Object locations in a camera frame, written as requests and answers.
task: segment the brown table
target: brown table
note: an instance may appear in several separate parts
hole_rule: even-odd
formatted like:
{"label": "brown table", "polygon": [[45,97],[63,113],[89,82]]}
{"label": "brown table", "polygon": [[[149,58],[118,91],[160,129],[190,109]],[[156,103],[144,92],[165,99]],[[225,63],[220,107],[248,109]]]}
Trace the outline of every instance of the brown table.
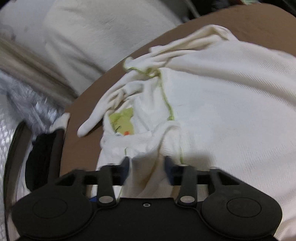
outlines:
{"label": "brown table", "polygon": [[[228,28],[239,40],[296,56],[296,18],[268,4],[240,5],[182,24],[131,54],[137,58],[156,45],[183,38],[199,28],[217,24]],[[66,111],[71,112],[61,160],[63,175],[72,169],[94,170],[101,151],[103,129],[100,122],[87,136],[78,138],[79,126],[89,117],[101,96],[123,75],[122,61],[100,77]]]}

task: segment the black object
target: black object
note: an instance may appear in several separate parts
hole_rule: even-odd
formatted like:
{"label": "black object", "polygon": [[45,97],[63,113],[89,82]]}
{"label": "black object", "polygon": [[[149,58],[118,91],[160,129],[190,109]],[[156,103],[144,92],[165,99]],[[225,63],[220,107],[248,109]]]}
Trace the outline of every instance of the black object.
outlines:
{"label": "black object", "polygon": [[32,142],[33,149],[28,156],[25,169],[26,186],[30,191],[59,177],[64,133],[63,129],[57,129],[53,133],[37,136]]}
{"label": "black object", "polygon": [[[176,200],[128,199],[116,202],[112,185],[123,185],[129,158],[100,171],[76,170],[32,192],[12,209],[12,220],[29,240],[257,240],[275,241],[281,222],[279,204],[268,195],[211,169],[196,171],[165,158]],[[197,202],[197,184],[208,184],[209,196]],[[98,185],[97,201],[85,197],[86,185]]]}

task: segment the yellow-green applique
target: yellow-green applique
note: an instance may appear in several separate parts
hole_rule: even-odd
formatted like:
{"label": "yellow-green applique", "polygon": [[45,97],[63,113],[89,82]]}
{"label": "yellow-green applique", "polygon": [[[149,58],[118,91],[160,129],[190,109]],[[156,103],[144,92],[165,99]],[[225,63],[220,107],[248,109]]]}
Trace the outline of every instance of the yellow-green applique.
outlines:
{"label": "yellow-green applique", "polygon": [[122,135],[133,135],[133,125],[131,123],[131,117],[133,116],[133,108],[123,109],[118,113],[109,115],[109,120],[112,128],[115,132],[119,132]]}

